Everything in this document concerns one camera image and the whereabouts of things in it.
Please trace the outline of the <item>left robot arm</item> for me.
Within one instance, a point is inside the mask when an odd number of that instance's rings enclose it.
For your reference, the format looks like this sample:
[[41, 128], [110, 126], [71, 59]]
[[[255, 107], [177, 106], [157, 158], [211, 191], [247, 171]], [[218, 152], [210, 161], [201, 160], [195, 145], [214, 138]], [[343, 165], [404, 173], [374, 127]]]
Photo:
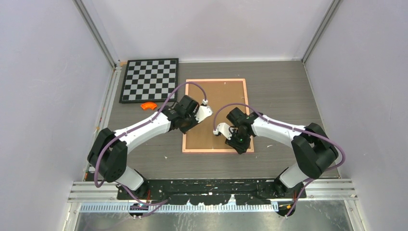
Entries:
[[147, 195], [145, 178], [127, 165], [127, 155], [137, 146], [151, 138], [178, 129], [186, 133], [201, 123], [198, 116], [206, 105], [185, 95], [172, 105], [163, 105], [157, 112], [132, 126], [112, 131], [101, 130], [87, 157], [95, 168], [95, 175], [101, 175], [106, 182], [117, 182], [126, 186], [136, 199]]

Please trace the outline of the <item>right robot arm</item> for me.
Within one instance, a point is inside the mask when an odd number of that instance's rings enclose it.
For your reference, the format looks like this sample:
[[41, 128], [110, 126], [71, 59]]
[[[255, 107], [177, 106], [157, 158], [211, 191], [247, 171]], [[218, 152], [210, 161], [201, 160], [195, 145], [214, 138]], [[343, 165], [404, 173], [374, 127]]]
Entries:
[[223, 135], [225, 143], [243, 154], [254, 137], [264, 137], [290, 147], [296, 163], [286, 168], [273, 181], [272, 187], [280, 197], [288, 197], [305, 180], [318, 179], [339, 154], [321, 126], [311, 123], [298, 126], [252, 112], [245, 114], [234, 108], [227, 115], [230, 122], [215, 127], [216, 136]]

